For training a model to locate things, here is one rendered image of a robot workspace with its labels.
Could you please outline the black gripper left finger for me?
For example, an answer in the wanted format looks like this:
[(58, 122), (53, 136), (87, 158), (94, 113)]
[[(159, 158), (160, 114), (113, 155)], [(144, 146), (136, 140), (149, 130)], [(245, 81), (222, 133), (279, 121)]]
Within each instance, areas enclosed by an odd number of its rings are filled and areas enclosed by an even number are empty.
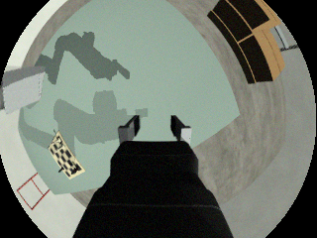
[(120, 145), (124, 141), (133, 141), (140, 130), (140, 115), (135, 115), (125, 126), (118, 127)]

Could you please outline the black and cream chessboard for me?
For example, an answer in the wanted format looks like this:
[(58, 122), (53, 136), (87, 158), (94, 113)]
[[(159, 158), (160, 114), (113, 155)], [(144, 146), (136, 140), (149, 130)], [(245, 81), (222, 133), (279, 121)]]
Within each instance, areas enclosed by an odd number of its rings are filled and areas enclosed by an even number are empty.
[[(57, 140), (58, 137), (60, 137), (61, 142), (60, 143), (57, 142), (54, 145), (51, 144), (49, 146), (49, 150), (50, 150), (51, 154), (53, 155), (53, 158), (55, 159), (57, 164), (60, 166), (60, 168), (61, 167), (64, 168), (63, 172), (66, 174), (66, 176), (69, 179), (72, 179), (72, 178), (82, 174), (83, 172), (85, 172), (86, 169), (82, 166), (82, 164), (75, 157), (75, 155), (73, 154), (73, 152), (71, 151), (71, 149), (69, 148), (69, 146), (67, 145), (67, 143), (65, 142), (64, 138), (62, 137), (62, 135), (60, 134), (59, 131), (55, 135), (53, 141)], [(54, 149), (58, 149), (59, 147), (61, 147), (61, 144), (65, 145), (65, 149), (61, 149), (57, 153), (55, 153)], [(71, 172), (76, 167), (80, 167), (80, 170), (78, 170), (76, 173), (74, 173), (72, 175)]]

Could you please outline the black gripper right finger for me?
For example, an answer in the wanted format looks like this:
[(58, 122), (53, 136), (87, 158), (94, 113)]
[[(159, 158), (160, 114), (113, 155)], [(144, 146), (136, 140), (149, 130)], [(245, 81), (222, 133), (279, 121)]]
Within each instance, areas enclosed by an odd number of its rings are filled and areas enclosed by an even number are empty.
[(192, 130), (190, 126), (185, 126), (175, 115), (171, 115), (170, 129), (177, 141), (185, 141), (190, 146)]

